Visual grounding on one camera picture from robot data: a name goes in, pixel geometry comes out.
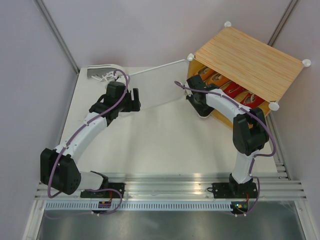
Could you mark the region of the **black sneaker white laces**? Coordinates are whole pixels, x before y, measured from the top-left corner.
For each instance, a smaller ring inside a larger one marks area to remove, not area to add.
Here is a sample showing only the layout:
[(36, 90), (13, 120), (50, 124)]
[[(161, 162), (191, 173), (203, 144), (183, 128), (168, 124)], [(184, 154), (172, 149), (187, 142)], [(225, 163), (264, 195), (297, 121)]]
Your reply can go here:
[(193, 101), (191, 105), (201, 118), (207, 118), (215, 110), (213, 107), (208, 106), (204, 102)]

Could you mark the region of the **white cabinet door panel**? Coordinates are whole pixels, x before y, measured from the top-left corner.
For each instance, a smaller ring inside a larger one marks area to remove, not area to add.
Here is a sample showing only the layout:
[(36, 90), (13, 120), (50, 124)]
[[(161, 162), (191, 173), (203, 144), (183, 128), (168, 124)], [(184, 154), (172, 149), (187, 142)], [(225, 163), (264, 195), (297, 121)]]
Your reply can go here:
[(175, 81), (184, 84), (188, 69), (189, 62), (182, 59), (131, 74), (129, 86), (138, 89), (140, 108), (145, 110), (182, 98), (184, 90)]

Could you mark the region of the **orange sneaker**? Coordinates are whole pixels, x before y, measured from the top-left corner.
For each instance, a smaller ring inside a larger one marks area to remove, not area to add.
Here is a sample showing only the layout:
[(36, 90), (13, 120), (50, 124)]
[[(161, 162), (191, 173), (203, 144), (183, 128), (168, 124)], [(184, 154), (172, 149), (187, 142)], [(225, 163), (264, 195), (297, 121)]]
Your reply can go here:
[(207, 85), (214, 84), (218, 87), (222, 87), (223, 85), (227, 84), (229, 81), (230, 80), (227, 77), (219, 73), (214, 73), (208, 78), (206, 84)]
[(207, 78), (208, 76), (212, 75), (214, 72), (215, 71), (209, 67), (202, 67), (197, 71), (197, 74), (200, 75), (201, 77)]

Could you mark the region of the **red sneaker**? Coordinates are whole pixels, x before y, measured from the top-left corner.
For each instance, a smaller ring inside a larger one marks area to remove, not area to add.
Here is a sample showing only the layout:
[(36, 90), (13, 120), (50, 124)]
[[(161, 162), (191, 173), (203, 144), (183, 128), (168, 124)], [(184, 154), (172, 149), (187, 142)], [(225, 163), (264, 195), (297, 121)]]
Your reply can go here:
[(259, 107), (265, 100), (256, 94), (248, 93), (245, 98), (240, 102), (242, 105), (247, 106), (251, 109)]
[(230, 98), (235, 98), (241, 93), (243, 93), (246, 89), (235, 82), (231, 82), (223, 92), (229, 96)]

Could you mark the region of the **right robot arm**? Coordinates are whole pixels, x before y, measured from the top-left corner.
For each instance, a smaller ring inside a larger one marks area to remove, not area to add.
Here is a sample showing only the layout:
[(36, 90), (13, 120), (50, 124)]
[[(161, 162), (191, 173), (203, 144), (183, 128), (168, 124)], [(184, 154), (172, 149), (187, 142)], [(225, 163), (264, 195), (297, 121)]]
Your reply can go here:
[(232, 123), (232, 142), (237, 150), (235, 167), (228, 182), (212, 184), (215, 199), (244, 199), (258, 196), (252, 177), (255, 157), (269, 141), (262, 109), (247, 107), (229, 97), (216, 85), (206, 85), (199, 75), (187, 79), (184, 85), (190, 102), (200, 117), (208, 117), (214, 110)]

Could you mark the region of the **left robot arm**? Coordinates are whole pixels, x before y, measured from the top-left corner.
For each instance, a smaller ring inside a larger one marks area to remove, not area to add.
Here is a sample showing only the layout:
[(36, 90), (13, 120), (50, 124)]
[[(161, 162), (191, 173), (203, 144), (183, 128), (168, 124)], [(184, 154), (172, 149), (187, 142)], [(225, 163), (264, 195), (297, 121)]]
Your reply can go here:
[(92, 192), (98, 198), (109, 193), (109, 178), (97, 171), (81, 172), (77, 162), (92, 143), (120, 113), (139, 112), (141, 109), (138, 88), (128, 89), (122, 82), (111, 82), (89, 109), (82, 125), (54, 149), (45, 148), (40, 154), (40, 182), (47, 185), (48, 197), (57, 192), (71, 195), (78, 188)]

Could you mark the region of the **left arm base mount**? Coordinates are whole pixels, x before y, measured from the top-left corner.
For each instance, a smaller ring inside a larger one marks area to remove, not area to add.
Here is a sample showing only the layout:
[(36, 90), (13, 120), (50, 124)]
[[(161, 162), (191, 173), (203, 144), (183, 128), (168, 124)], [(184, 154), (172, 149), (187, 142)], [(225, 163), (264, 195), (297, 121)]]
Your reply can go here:
[(124, 196), (124, 182), (109, 182), (108, 186), (101, 187), (99, 191), (85, 190), (80, 194), (83, 199), (120, 199)]

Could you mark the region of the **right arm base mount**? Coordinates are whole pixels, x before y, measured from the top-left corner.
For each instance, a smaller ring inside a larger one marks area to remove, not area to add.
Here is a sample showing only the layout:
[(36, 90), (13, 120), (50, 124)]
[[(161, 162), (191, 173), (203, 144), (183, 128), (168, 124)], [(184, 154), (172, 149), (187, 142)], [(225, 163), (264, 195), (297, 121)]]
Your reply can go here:
[(214, 199), (255, 199), (258, 196), (257, 185), (252, 181), (242, 184), (214, 182), (206, 190), (213, 194)]

